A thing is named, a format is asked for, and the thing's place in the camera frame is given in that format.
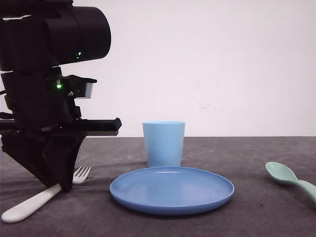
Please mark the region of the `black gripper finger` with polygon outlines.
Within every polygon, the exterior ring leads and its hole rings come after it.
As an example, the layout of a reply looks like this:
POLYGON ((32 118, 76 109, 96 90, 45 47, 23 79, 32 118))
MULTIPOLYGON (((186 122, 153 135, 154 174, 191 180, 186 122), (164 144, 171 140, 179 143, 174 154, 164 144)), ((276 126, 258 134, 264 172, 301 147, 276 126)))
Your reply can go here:
POLYGON ((2 150, 27 169, 45 186, 58 183, 41 153, 41 143, 23 135, 3 135, 2 150))
POLYGON ((47 185, 59 184, 64 192, 73 185, 73 172, 85 135, 53 136, 42 150, 47 168, 47 185))

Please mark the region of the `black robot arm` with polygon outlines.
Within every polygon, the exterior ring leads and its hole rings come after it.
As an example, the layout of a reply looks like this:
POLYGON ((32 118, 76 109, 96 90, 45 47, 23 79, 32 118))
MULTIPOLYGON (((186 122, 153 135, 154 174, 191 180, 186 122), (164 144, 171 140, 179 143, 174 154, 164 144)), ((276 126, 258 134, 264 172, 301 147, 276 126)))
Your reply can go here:
POLYGON ((109 23, 95 7, 71 0, 3 0, 0 69, 8 113, 0 115, 2 149, 45 186, 72 188, 86 136, 116 136, 120 119, 81 117, 95 79, 64 76, 61 65, 101 59, 111 46, 109 23))

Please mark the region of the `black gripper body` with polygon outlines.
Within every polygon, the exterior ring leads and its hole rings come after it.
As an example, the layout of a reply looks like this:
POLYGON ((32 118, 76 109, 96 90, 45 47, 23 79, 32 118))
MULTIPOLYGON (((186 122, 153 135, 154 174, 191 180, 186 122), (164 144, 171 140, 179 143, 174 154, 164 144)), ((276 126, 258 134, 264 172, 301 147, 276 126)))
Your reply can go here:
POLYGON ((1 75, 4 99, 10 113, 2 112, 2 129, 83 133, 92 136, 116 136, 121 121, 82 119, 76 98, 67 96, 60 67, 47 72, 6 72, 1 75))

